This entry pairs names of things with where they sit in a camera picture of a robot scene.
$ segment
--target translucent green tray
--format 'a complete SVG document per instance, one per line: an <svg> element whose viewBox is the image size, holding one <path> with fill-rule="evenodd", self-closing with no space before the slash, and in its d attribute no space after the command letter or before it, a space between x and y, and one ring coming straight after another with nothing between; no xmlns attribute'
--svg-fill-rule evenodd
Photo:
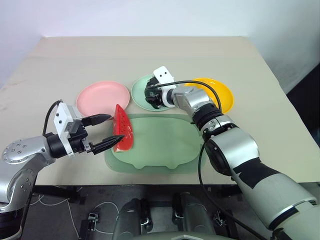
<svg viewBox="0 0 320 240"><path fill-rule="evenodd" d="M175 133L172 133L172 139L170 139L170 143L169 145L163 141L162 139L159 139L159 137L161 137L161 132L158 132L157 136L155 135L157 130L150 130L150 126L146 126L146 131L148 131L148 133L150 132L150 139L151 141L157 141L157 143L159 143L160 148L155 149L152 144L150 145L150 148L148 149L147 146L145 149L145 151L151 151L152 154L155 154L156 156L159 155L163 155L164 153L166 153L166 155L170 155L172 150L175 150L176 147L181 149L181 141L184 141L186 143L188 143L190 145L190 147L193 148L193 152L191 154L191 156L193 155L192 159L182 159L181 162L182 164L179 164L178 166L176 166L176 163L172 163L168 164L167 166L157 166L157 165L147 165L147 164L134 164L136 167L141 168L141 169L137 169L133 164L131 164L131 161L138 161L139 160L139 155L137 155L137 153L134 154L134 151L132 151L132 154L130 153L130 151L128 152L119 152L119 153L114 153L112 149L109 149L107 151L105 151L105 161L106 164L108 165L109 168L111 168L112 170L116 171L116 172L120 172L120 173L130 173L130 174L187 174L187 173L194 173L197 171L197 167L198 167L198 158L199 158L199 151L201 148L201 144L202 144L202 138L199 135L198 131L196 130L196 127L194 125L189 125L191 122L191 119L187 116L187 115L183 115L183 114L129 114L129 118L130 119L137 119L137 118L150 118L150 122L146 125L152 125L154 122L157 122L158 124L154 125L155 129L158 129L159 131L161 131L161 129L164 128L169 128L168 124L172 124L172 128L174 127L174 129L176 129ZM173 118L173 119L178 119L178 120L182 120L182 121L186 121L186 122L182 122L181 126L177 125L176 121L167 121L164 120L163 123L162 121L161 124L159 125L159 118ZM133 134L134 137L137 138L139 137L139 134L141 134L141 130L143 130L143 128L139 128L137 129L136 133L135 133L135 129L133 127ZM202 156L202 162L201 165L203 165L205 163L205 160L207 158L206 154L203 154Z"/></svg>

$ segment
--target white wall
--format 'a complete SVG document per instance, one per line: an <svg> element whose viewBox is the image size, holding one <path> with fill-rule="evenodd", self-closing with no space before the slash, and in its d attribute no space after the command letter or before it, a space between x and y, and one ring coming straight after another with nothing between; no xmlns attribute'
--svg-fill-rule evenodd
<svg viewBox="0 0 320 240"><path fill-rule="evenodd" d="M320 62L320 1L1 0L0 87L41 36L248 36L288 92Z"/></svg>

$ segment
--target white cable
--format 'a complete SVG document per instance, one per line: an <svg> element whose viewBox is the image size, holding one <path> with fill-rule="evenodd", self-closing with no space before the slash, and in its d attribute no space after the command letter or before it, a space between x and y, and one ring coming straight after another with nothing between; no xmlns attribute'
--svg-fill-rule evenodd
<svg viewBox="0 0 320 240"><path fill-rule="evenodd" d="M74 218L72 217L72 212L71 212L71 208L70 208L70 204L69 204L69 202L68 202L68 199L62 200L62 201L57 202L57 203L55 203L55 204L47 204L47 203L44 203L43 201L41 201L41 199L42 199L43 197L44 197L44 196L40 197L40 195L39 195L38 201L39 201L41 204L45 205L45 206L56 206L56 205L62 204L62 203L64 203L64 202L67 203L68 208L69 208L69 213L70 213L70 217L71 217L71 222L72 222L73 228L74 228L74 230L75 230L75 233L76 233L77 238L79 238L79 233L78 233L78 230L77 230L77 228L76 228L76 225L75 225L75 222L74 222Z"/></svg>
<svg viewBox="0 0 320 240"><path fill-rule="evenodd" d="M37 201L35 201L34 203L30 203L29 205L32 206L32 205L35 205L36 203L38 203L40 200L38 199Z"/></svg>
<svg viewBox="0 0 320 240"><path fill-rule="evenodd" d="M75 230L76 236L79 238L79 233L78 233L78 230L76 228L76 225L75 225L75 222L74 222L74 218L72 217L71 208L70 208L70 204L69 204L68 200L66 201L66 203L68 204L69 213L70 213L70 217L71 217L73 228Z"/></svg>
<svg viewBox="0 0 320 240"><path fill-rule="evenodd" d="M118 208L117 204L115 204L112 201L104 201L104 202L98 204L97 206L95 206L95 208L93 210L95 210L97 207L101 206L102 204L112 204L113 206L115 206L115 209L117 211L116 218L118 218L119 208ZM101 233L101 234L114 234L113 232L101 231L101 230L97 229L96 227L94 228L94 230L97 231L98 233Z"/></svg>

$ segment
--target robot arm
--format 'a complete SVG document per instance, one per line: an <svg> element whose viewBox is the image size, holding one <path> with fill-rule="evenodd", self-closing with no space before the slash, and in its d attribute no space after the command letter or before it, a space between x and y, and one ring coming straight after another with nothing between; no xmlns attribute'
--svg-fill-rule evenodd
<svg viewBox="0 0 320 240"><path fill-rule="evenodd" d="M147 102L187 112L202 134L211 165L235 180L263 224L274 231L274 239L319 239L320 207L313 195L264 165L255 140L222 114L203 89L173 86L162 91L157 85L168 83L160 77L165 74L154 75L145 89Z"/></svg>
<svg viewBox="0 0 320 240"><path fill-rule="evenodd" d="M110 118L107 114L81 118L76 108L61 102L54 118L58 134L20 139L5 148L0 161L0 239L21 237L32 188L41 169L66 155L98 154L124 137L110 136L98 144L87 140L85 127Z"/></svg>

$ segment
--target yellow plate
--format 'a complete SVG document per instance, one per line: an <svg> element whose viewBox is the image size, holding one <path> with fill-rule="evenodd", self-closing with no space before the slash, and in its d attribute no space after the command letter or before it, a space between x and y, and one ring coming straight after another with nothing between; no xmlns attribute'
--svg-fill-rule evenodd
<svg viewBox="0 0 320 240"><path fill-rule="evenodd" d="M234 106L234 102L235 102L234 95L232 94L230 89L223 83L211 78L206 78L206 77L195 78L193 79L193 81L198 81L198 82L203 82L205 84L208 84L210 87L212 87L216 91L221 102L223 114L226 114L227 112L229 112L230 109L232 109L232 107ZM214 104L218 106L218 102L215 95L206 86L196 84L196 83L186 83L185 86L195 86L199 89L203 89L208 94L208 96L212 99Z"/></svg>

